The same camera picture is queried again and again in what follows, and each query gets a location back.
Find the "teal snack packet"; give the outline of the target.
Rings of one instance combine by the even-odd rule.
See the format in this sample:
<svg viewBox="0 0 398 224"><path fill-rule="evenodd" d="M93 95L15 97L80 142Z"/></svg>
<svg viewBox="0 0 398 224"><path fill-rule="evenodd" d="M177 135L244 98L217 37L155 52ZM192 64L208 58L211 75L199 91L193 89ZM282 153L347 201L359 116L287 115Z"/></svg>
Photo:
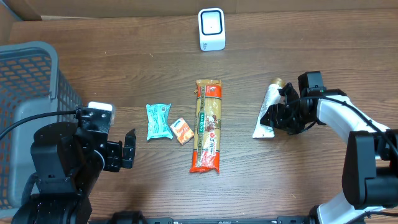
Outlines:
<svg viewBox="0 0 398 224"><path fill-rule="evenodd" d="M148 119L147 140L158 138L173 139L172 131L167 123L171 104L146 105Z"/></svg>

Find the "white tube with gold cap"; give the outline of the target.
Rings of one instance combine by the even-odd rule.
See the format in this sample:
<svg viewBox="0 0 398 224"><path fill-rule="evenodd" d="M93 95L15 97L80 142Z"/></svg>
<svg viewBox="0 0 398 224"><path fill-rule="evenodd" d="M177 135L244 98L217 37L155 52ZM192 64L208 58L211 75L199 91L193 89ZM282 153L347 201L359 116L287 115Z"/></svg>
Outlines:
<svg viewBox="0 0 398 224"><path fill-rule="evenodd" d="M262 117L266 114L271 105L278 104L280 101L279 89L282 89L285 82L281 78L274 78L271 80L267 88L264 100L262 102L259 116L257 117L256 126L252 134L253 139L273 138L274 130L272 127L261 124Z"/></svg>

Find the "orange snack packet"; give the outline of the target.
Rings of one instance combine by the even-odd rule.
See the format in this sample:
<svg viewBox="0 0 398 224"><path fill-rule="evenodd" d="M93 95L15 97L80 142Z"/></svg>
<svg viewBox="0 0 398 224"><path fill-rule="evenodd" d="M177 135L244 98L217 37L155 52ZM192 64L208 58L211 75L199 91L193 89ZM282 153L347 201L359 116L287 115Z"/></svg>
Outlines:
<svg viewBox="0 0 398 224"><path fill-rule="evenodd" d="M174 123L170 125L170 128L174 135L177 137L177 141L181 144L184 145L191 138L194 137L194 132L191 130L187 122L183 118L179 118L176 120Z"/></svg>

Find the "spaghetti pasta packet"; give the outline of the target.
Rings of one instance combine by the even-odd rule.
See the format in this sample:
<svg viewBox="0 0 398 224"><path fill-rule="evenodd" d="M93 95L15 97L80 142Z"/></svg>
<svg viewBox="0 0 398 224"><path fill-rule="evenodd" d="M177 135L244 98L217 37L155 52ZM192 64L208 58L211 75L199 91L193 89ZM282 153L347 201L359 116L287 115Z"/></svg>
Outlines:
<svg viewBox="0 0 398 224"><path fill-rule="evenodd" d="M190 172L220 171L221 102L220 80L197 80L192 166Z"/></svg>

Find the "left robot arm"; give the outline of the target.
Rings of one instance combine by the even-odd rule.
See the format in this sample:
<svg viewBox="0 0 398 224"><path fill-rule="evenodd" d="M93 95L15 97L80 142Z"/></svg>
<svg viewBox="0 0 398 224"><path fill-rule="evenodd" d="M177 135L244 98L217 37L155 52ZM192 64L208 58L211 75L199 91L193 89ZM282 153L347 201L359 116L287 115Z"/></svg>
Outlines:
<svg viewBox="0 0 398 224"><path fill-rule="evenodd" d="M89 196L100 173L133 167L136 131L124 141L109 141L112 111L77 106L63 114L76 122L48 124L34 133L35 172L24 187L15 224L88 223Z"/></svg>

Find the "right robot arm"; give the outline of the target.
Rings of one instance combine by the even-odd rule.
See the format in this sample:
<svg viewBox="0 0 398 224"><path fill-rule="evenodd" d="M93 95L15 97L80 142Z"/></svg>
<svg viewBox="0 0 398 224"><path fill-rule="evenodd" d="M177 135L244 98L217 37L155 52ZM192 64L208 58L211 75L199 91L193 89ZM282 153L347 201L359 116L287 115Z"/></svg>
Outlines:
<svg viewBox="0 0 398 224"><path fill-rule="evenodd" d="M397 130L360 111L340 89L328 89L319 71L298 77L298 90L275 78L269 85L257 127L262 138L279 129L289 135L327 125L346 143L342 191L314 206L307 216L279 216L277 223L364 223L373 215L396 217Z"/></svg>

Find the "grey plastic mesh basket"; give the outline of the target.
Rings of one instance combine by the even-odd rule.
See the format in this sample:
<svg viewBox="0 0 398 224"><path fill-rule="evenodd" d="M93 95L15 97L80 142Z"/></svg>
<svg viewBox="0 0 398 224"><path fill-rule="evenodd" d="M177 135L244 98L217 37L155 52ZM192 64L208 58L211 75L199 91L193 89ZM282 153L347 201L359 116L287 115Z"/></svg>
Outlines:
<svg viewBox="0 0 398 224"><path fill-rule="evenodd" d="M73 110L82 98L58 67L56 50L45 42L1 46L1 129L36 114ZM35 119L1 139L1 217L13 216L22 192L35 172L30 154L34 133L72 115Z"/></svg>

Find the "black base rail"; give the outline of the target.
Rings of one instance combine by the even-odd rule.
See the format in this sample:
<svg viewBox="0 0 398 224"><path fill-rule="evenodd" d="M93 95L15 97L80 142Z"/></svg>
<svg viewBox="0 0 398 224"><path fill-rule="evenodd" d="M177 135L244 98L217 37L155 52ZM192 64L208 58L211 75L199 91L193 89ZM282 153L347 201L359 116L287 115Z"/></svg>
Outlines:
<svg viewBox="0 0 398 224"><path fill-rule="evenodd" d="M89 224L316 224L320 223L314 215L278 216L277 218L198 218L173 219L170 217L149 218L139 212L118 212L108 219L96 219Z"/></svg>

